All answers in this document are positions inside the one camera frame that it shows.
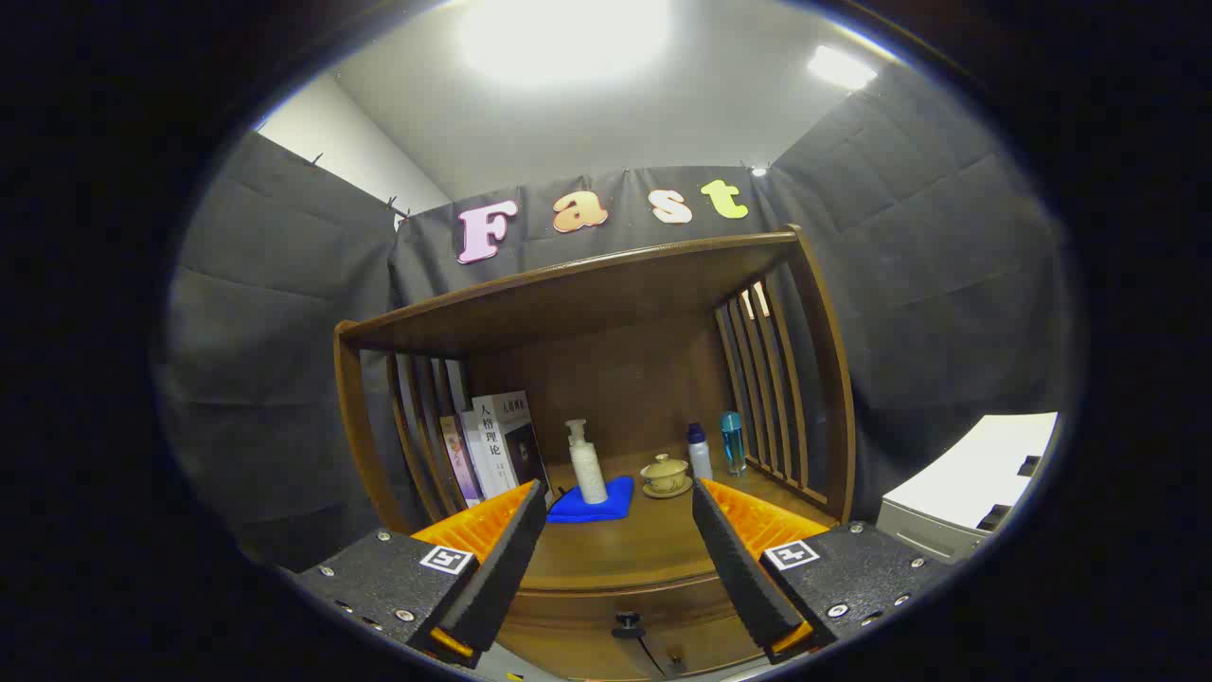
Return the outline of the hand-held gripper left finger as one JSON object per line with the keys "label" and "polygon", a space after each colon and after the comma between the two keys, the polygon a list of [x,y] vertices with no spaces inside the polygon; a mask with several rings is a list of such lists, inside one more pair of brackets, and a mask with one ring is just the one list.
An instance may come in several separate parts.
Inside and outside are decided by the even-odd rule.
{"label": "hand-held gripper left finger", "polygon": [[548,518],[541,478],[424,529],[376,529],[281,571],[324,617],[425,664],[475,669],[496,642]]}

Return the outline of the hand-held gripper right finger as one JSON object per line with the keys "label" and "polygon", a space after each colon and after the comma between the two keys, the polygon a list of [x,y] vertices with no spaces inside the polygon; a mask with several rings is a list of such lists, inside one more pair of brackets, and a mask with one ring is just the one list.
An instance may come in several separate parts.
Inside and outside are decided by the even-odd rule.
{"label": "hand-held gripper right finger", "polygon": [[853,640],[953,574],[867,523],[827,528],[710,478],[691,491],[724,591],[770,663]]}

